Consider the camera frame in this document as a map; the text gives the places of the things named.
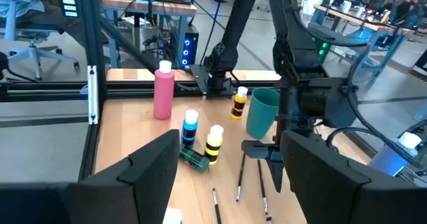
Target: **desk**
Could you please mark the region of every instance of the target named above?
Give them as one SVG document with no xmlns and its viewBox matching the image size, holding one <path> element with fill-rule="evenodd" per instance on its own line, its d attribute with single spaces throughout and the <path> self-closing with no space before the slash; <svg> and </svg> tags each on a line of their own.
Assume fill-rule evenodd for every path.
<svg viewBox="0 0 427 224">
<path fill-rule="evenodd" d="M 322 23 L 324 22 L 325 16 L 327 14 L 331 14 L 331 15 L 334 15 L 336 17 L 334 19 L 334 24 L 332 25 L 332 28 L 331 28 L 333 31 L 336 30 L 338 23 L 341 21 L 341 19 L 349 21 L 351 23 L 355 23 L 357 25 L 363 25 L 363 28 L 365 30 L 368 29 L 367 31 L 369 31 L 369 33 L 367 33 L 367 35 L 369 35 L 368 42 L 371 44 L 370 52 L 376 50 L 376 43 L 377 43 L 378 38 L 380 38 L 384 34 L 392 35 L 396 31 L 396 29 L 393 27 L 386 27 L 383 25 L 375 25 L 375 24 L 371 24 L 371 23 L 364 23 L 359 18 L 353 17 L 351 15 L 343 14 L 343 13 L 336 11 L 336 10 L 333 10 L 333 9 L 327 9 L 326 7 L 318 5 L 318 4 L 315 4 L 314 8 L 316 10 L 315 10 L 314 15 L 312 17 L 312 21 L 316 22 L 319 25 L 322 25 Z M 399 29 L 398 33 L 396 34 L 396 38 L 395 38 L 393 44 L 390 46 L 390 49 L 387 51 L 387 54 L 384 56 L 384 58 L 381 62 L 373 60 L 372 58 L 369 57 L 369 54 L 365 57 L 365 60 L 363 60 L 363 65 L 362 65 L 362 67 L 360 67 L 359 71 L 367 70 L 367 71 L 372 73 L 372 76 L 371 76 L 370 81 L 368 83 L 368 87 L 370 87 L 370 86 L 372 86 L 372 84 L 374 84 L 375 80 L 380 76 L 380 74 L 386 68 L 387 64 L 392 59 L 393 55 L 395 54 L 395 52 L 397 51 L 399 46 L 402 44 L 405 37 L 408 34 L 412 34 L 412 33 L 414 33 L 414 31 L 411 29 L 407 29 L 407 28 Z M 354 39 L 362 39 L 361 41 L 366 42 L 366 40 L 363 40 L 364 37 L 361 37 L 360 34 L 358 33 L 358 31 L 353 32 L 347 36 L 354 38 Z M 349 57 L 350 55 L 341 56 L 339 53 L 336 53 L 333 50 L 330 50 L 330 51 L 332 53 L 340 56 L 341 57 L 340 61 L 345 59 L 349 63 L 352 63 L 355 59 L 354 57 L 353 58 Z"/>
<path fill-rule="evenodd" d="M 241 80 L 279 78 L 273 71 L 234 71 Z M 192 77 L 183 72 L 176 72 L 177 80 L 190 80 Z M 153 75 L 145 69 L 110 69 L 107 79 L 112 81 L 152 80 Z M 108 100 L 103 108 L 103 120 L 99 133 L 96 153 L 95 172 L 101 171 L 139 149 L 147 142 L 169 129 L 181 129 L 185 110 L 195 109 L 199 112 L 199 128 L 194 148 L 203 153 L 205 138 L 209 128 L 214 124 L 225 129 L 224 142 L 218 163 L 205 173 L 198 173 L 190 166 L 179 162 L 175 183 L 169 199 L 169 207 L 180 209 L 183 224 L 214 224 L 216 215 L 211 196 L 211 189 L 217 190 L 223 223 L 265 223 L 264 208 L 260 191 L 260 180 L 256 160 L 246 159 L 242 200 L 236 203 L 236 191 L 240 162 L 242 160 L 241 142 L 249 139 L 245 132 L 246 114 L 242 120 L 230 117 L 232 100 L 228 98 L 208 99 L 176 98 L 173 100 L 173 116 L 167 121 L 153 118 L 153 101 L 151 99 Z M 264 141 L 269 141 L 274 134 L 272 127 Z M 319 127 L 325 136 L 330 129 Z M 337 135 L 334 142 L 340 151 L 360 162 L 369 158 L 345 135 Z M 290 191 L 289 181 L 284 174 L 281 193 L 276 193 L 270 172 L 262 161 L 264 182 L 270 214 L 274 223 L 305 223 L 304 216 L 295 195 Z"/>
<path fill-rule="evenodd" d="M 107 17 L 111 21 L 115 19 L 116 11 L 131 11 L 134 13 L 148 13 L 148 4 L 147 3 L 137 3 L 133 0 L 101 0 L 102 5 L 107 11 Z M 184 4 L 173 4 L 173 3 L 161 3 L 157 2 L 153 4 L 153 14 L 159 15 L 159 28 L 163 29 L 163 23 L 165 16 L 176 16 L 179 17 L 179 27 L 177 28 L 177 55 L 175 57 L 176 65 L 179 65 L 182 60 L 182 53 L 184 47 L 184 37 L 185 30 L 187 26 L 187 18 L 193 17 L 197 13 L 197 8 L 194 5 L 184 5 Z M 117 54 L 115 52 L 115 41 L 112 38 L 109 38 L 109 48 L 110 48 L 110 59 L 111 67 L 116 68 L 120 67 L 120 62 L 117 62 Z"/>
</svg>

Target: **yellow paint bottle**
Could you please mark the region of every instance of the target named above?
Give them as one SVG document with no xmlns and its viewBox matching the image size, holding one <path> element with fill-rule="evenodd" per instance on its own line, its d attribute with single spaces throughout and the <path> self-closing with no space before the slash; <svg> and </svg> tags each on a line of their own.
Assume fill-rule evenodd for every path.
<svg viewBox="0 0 427 224">
<path fill-rule="evenodd" d="M 218 161 L 223 134 L 224 128 L 220 125 L 214 125 L 211 127 L 209 135 L 207 135 L 205 157 L 209 159 L 209 165 L 215 165 Z"/>
<path fill-rule="evenodd" d="M 236 96 L 234 97 L 234 104 L 232 108 L 232 113 L 230 114 L 232 116 L 232 119 L 239 120 L 242 118 L 243 109 L 245 107 L 245 103 L 248 95 L 248 88 L 246 87 L 239 87 L 238 92 Z"/>
</svg>

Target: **gray floor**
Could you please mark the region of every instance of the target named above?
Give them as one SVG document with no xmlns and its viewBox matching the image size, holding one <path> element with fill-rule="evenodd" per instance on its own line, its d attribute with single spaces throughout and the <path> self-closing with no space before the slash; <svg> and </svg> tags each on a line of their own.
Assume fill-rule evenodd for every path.
<svg viewBox="0 0 427 224">
<path fill-rule="evenodd" d="M 217 3 L 212 0 L 196 0 L 198 7 L 194 25 L 200 32 L 197 50 L 197 62 L 201 59 L 207 36 L 212 25 L 212 18 Z M 232 1 L 223 3 L 218 22 L 226 26 L 232 10 Z M 212 47 L 221 39 L 224 29 L 215 26 L 211 42 L 207 48 L 210 54 Z M 240 44 L 238 45 L 239 60 L 236 69 L 273 69 L 272 47 L 275 31 L 270 13 L 254 10 L 246 24 Z M 417 37 L 423 43 L 405 41 L 393 60 L 407 66 L 413 65 L 425 50 L 426 38 Z M 72 63 L 56 63 L 43 60 L 44 78 L 49 81 L 86 80 L 85 51 L 70 36 L 52 35 L 49 41 L 42 44 L 60 45 L 64 54 L 78 59 L 82 72 L 76 73 Z M 7 51 L 10 47 L 26 46 L 26 43 L 10 43 L 0 41 L 0 50 Z M 128 61 L 124 67 L 138 68 L 139 63 Z M 33 77 L 34 64 L 28 61 L 12 66 L 21 74 Z M 325 67 L 331 76 L 347 75 L 350 65 L 346 62 L 338 64 L 338 59 L 330 55 Z M 389 99 L 395 97 L 419 97 L 427 94 L 427 86 L 411 79 L 389 67 L 377 82 L 365 89 L 363 77 L 359 79 L 361 90 L 359 100 Z M 415 123 L 412 116 L 427 101 L 400 101 L 361 105 L 362 114 L 379 128 L 385 135 L 393 138 L 410 125 Z M 0 121 L 17 119 L 36 119 L 41 117 L 74 117 L 84 115 L 87 107 L 80 101 L 57 101 L 47 103 L 0 103 Z M 13 181 L 72 181 L 77 179 L 83 142 L 86 135 L 85 123 L 49 125 L 38 127 L 19 127 L 0 129 L 0 180 Z M 375 138 L 366 137 L 377 148 L 382 143 Z"/>
</svg>

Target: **office chair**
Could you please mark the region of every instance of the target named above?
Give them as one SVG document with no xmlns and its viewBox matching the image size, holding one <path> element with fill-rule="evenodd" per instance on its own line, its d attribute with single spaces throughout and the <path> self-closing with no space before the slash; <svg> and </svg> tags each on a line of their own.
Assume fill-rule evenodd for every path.
<svg viewBox="0 0 427 224">
<path fill-rule="evenodd" d="M 33 23 L 17 23 L 16 8 L 17 1 L 30 2 L 31 0 L 9 0 L 9 11 L 5 21 L 0 21 L 0 35 L 9 41 L 28 41 L 29 47 L 11 48 L 9 52 L 9 63 L 18 63 L 24 59 L 31 58 L 35 64 L 35 76 L 37 80 L 43 80 L 41 73 L 40 57 L 60 61 L 70 61 L 74 69 L 79 70 L 79 63 L 76 58 L 62 55 L 62 50 L 58 46 L 40 47 L 35 45 L 47 40 L 50 33 L 62 34 L 64 30 L 55 25 L 41 25 Z"/>
</svg>

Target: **paint bottle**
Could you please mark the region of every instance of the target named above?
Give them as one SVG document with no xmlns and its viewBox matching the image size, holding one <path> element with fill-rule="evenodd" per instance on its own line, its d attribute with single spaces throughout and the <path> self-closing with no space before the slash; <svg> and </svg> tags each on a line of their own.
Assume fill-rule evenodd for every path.
<svg viewBox="0 0 427 224">
<path fill-rule="evenodd" d="M 205 157 L 209 159 L 209 165 L 215 165 L 218 161 L 223 134 L 224 128 L 220 125 L 214 125 L 211 127 L 209 135 L 207 135 Z"/>
<path fill-rule="evenodd" d="M 200 173 L 206 171 L 207 167 L 209 167 L 209 159 L 207 157 L 186 146 L 181 148 L 179 158 L 183 159 L 185 163 L 191 165 Z"/>
<path fill-rule="evenodd" d="M 154 118 L 167 120 L 171 117 L 174 84 L 172 62 L 160 61 L 159 69 L 154 72 Z"/>
<path fill-rule="evenodd" d="M 413 133 L 403 133 L 399 140 L 397 140 L 397 144 L 413 157 L 417 156 L 418 151 L 415 147 L 420 143 L 421 138 Z M 368 166 L 385 174 L 395 176 L 407 163 L 407 160 L 401 157 L 397 152 L 393 151 L 389 146 L 384 145 L 368 163 Z"/>
<path fill-rule="evenodd" d="M 185 112 L 184 122 L 182 123 L 181 143 L 186 147 L 193 148 L 198 117 L 199 113 L 196 110 L 187 110 Z"/>
<path fill-rule="evenodd" d="M 239 120 L 242 118 L 243 109 L 245 107 L 246 99 L 248 94 L 248 88 L 246 87 L 239 87 L 238 93 L 234 97 L 234 104 L 232 108 L 232 113 L 230 114 L 232 116 L 232 119 Z"/>
</svg>

